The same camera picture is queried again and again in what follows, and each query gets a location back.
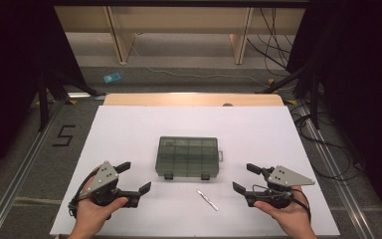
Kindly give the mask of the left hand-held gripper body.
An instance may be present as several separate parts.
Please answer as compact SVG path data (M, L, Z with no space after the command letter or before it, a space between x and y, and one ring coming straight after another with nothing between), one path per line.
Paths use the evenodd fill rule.
M125 204L125 207L136 208L140 199L139 192L119 189L117 184L120 173L117 173L114 168L115 166L105 161L97 170L87 190L91 201L99 206L107 206L117 198L126 197L128 202Z

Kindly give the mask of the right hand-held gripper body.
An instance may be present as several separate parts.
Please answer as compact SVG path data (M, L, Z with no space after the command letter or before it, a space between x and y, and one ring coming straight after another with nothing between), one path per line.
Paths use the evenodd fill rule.
M264 201L277 209L286 208L293 200L294 186L315 185L313 179L281 165L261 167L261 169L260 175L266 181L267 188L264 191L257 191L256 186L253 186L251 191L246 190L244 197L250 207L253 207L256 201Z

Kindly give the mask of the grey translucent compartment box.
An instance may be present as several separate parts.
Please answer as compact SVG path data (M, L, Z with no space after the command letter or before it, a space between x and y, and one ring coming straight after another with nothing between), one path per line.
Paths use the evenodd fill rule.
M155 170L166 180L197 177L210 180L219 173L220 154L216 137L162 136Z

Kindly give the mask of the person's right hand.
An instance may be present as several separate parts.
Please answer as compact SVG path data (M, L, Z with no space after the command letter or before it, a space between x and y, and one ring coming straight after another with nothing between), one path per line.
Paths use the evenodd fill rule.
M274 208L264 201L256 201L254 206L274 218L287 235L303 231L312 231L314 233L308 213L295 202L283 209Z

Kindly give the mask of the person's left hand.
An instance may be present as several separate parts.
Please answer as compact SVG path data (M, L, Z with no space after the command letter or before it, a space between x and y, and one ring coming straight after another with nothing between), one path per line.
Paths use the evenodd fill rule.
M106 219L128 202L126 197L115 199L107 206L98 206L88 198L79 202L77 219L73 231L87 231L96 235L103 227Z

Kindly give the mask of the white table sheet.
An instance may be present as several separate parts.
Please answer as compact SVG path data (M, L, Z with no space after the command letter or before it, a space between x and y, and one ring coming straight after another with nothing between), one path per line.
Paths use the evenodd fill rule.
M216 178L202 181L155 171L159 139L164 135L214 136L223 159ZM114 212L101 232L105 236L147 238L261 238L283 231L269 215L248 206L235 192L264 179L246 169L281 165L308 178L308 157L285 107L121 107L97 110L91 131L64 199L71 200L86 176L104 161L131 163L119 177L119 188L137 190L150 182L136 208ZM204 192L215 211L197 192Z

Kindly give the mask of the black metal stand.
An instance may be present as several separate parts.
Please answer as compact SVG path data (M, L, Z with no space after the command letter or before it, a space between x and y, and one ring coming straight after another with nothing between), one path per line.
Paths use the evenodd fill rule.
M298 99L302 98L306 94L309 94L309 118L314 124L315 128L319 129L317 114L319 81L316 77L315 70L313 67L310 67L309 65L303 66L302 68L296 70L289 76L279 81L277 84L274 84L273 86L267 87L265 90L262 90L262 94L272 94L276 90L281 89L282 87L288 85L293 81L297 81L293 93Z
M37 81L40 106L39 131L43 131L50 121L47 92L50 92L57 101L64 102L69 97L64 85L74 86L92 97L105 96L105 93L90 88L84 79L77 80L56 70L45 70Z

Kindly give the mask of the blue card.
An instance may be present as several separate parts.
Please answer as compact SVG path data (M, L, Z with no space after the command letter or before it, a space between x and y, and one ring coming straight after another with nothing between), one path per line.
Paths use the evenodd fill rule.
M113 73L110 75L106 75L103 77L103 80L108 84L112 83L115 81L119 81L121 79L121 74L120 73Z

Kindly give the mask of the dark curtain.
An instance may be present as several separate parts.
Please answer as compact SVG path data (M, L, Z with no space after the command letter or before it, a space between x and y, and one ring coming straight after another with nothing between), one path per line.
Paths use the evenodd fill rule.
M305 9L287 69L301 67L327 27L337 32L319 69L333 116L366 162L382 201L382 0L321 0Z
M0 0L0 159L41 79L53 94L85 82L53 0Z

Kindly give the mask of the wooden shelf unit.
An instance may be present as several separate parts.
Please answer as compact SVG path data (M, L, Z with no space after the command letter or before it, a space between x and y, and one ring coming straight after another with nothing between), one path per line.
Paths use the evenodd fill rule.
M109 33L117 61L127 62L138 33L227 34L235 63L244 61L250 35L294 35L302 8L57 6L66 32Z

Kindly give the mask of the aluminium floor rail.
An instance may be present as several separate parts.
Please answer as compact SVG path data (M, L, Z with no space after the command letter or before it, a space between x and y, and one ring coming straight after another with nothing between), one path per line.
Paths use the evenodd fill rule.
M354 229L359 236L359 239L375 239L375 235L367 220L365 213L356 199L353 191L349 187L349 183L355 179L355 176L349 176L348 172L351 168L349 151L346 147L337 143L327 141L321 134L319 129L316 129L309 118L309 107L303 104L297 108L301 114L303 124L298 126L300 135L307 141L312 142L321 157L325 167L325 172L320 172L316 166L312 166L314 171L321 177L333 182L337 195L339 196L343 208L348 214ZM347 161L344 169L341 169L332 154L332 150L337 149L344 154L344 159Z
M44 124L40 125L40 129L35 135L33 142L30 144L28 152L23 157L21 164L18 166L17 171L12 177L12 180L10 181L10 184L4 194L0 197L0 228L2 227L12 205L14 204L15 198L21 191L21 188L32 169L38 154L44 145L44 141L48 136L52 123L64 104L64 101L56 101L54 103L50 117L45 120Z

